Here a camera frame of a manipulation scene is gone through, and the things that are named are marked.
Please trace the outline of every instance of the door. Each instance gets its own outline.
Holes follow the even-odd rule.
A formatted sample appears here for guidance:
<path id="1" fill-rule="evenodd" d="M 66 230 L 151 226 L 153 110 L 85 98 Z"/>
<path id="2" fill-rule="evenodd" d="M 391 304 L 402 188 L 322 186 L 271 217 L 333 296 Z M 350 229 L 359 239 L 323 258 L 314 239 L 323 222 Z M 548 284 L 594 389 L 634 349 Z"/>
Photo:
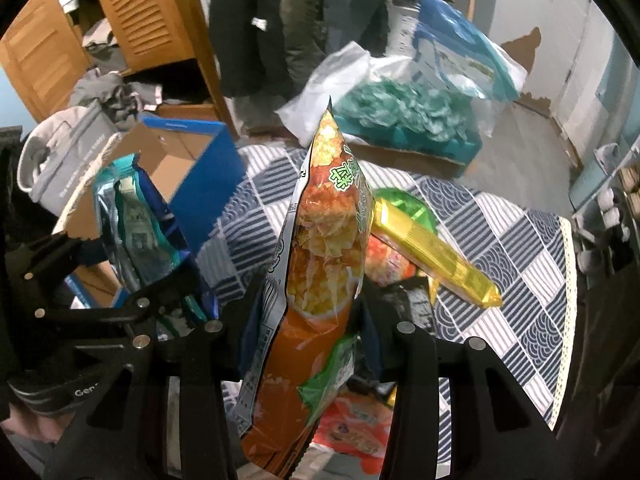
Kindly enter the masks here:
<path id="1" fill-rule="evenodd" d="M 194 57 L 175 0 L 100 0 L 132 72 Z"/>
<path id="2" fill-rule="evenodd" d="M 91 66 L 58 0 L 29 0 L 0 40 L 0 64 L 36 121 L 67 108 Z"/>

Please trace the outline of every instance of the gray laundry basket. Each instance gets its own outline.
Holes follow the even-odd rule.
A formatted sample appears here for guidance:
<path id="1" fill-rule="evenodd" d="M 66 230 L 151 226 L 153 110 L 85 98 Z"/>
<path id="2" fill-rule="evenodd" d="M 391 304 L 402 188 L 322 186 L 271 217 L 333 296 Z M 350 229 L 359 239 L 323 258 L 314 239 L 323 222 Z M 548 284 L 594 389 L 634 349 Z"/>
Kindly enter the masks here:
<path id="1" fill-rule="evenodd" d="M 96 159 L 118 129 L 96 100 L 78 121 L 67 139 L 49 155 L 29 196 L 60 216 L 89 164 Z"/>

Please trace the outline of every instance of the yellow snack package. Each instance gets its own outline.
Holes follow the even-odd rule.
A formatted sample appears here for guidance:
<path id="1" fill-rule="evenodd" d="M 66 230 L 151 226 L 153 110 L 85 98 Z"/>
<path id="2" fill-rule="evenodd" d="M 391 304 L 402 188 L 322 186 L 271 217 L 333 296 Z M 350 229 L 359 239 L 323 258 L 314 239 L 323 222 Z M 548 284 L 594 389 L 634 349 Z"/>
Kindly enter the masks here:
<path id="1" fill-rule="evenodd" d="M 374 206 L 372 234 L 463 300 L 485 308 L 502 306 L 500 290 L 494 282 L 383 198 L 377 199 Z"/>
<path id="2" fill-rule="evenodd" d="M 247 458 L 284 477 L 353 373 L 345 334 L 362 286 L 373 198 L 329 110 L 300 168 L 264 290 L 236 420 Z"/>

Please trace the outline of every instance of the black device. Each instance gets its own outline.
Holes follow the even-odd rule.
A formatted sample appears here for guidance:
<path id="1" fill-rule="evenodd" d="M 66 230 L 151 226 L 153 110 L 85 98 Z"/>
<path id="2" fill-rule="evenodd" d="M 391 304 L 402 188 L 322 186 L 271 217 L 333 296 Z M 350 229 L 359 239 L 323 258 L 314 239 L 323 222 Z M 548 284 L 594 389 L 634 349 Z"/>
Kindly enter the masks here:
<path id="1" fill-rule="evenodd" d="M 159 342 L 156 315 L 197 290 L 193 268 L 179 267 L 121 308 L 53 306 L 47 298 L 54 288 L 96 253 L 92 242 L 60 234 L 6 256 L 0 340 L 11 342 L 11 358 L 0 370 L 2 418 L 16 397 L 41 415 L 76 412 L 45 480 L 172 478 L 164 467 L 166 386 L 179 376 L 182 477 L 237 478 L 220 381 L 240 380 L 250 365 L 264 276 L 256 274 L 244 298 L 229 303 L 219 320 Z M 449 378 L 452 400 L 448 478 L 570 478 L 552 432 L 484 340 L 433 338 L 402 321 L 381 296 L 365 280 L 350 320 L 375 376 L 398 382 L 380 478 L 434 478 L 439 377 Z"/>

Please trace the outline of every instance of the gold wrapper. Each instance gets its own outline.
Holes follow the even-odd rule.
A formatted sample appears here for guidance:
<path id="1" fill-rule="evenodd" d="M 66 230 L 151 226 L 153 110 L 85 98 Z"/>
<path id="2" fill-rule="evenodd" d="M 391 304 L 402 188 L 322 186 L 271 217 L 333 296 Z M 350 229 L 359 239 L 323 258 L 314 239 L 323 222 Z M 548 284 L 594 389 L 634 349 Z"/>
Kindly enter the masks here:
<path id="1" fill-rule="evenodd" d="M 495 283 L 387 200 L 376 200 L 371 233 L 463 300 L 485 308 L 502 306 Z"/>

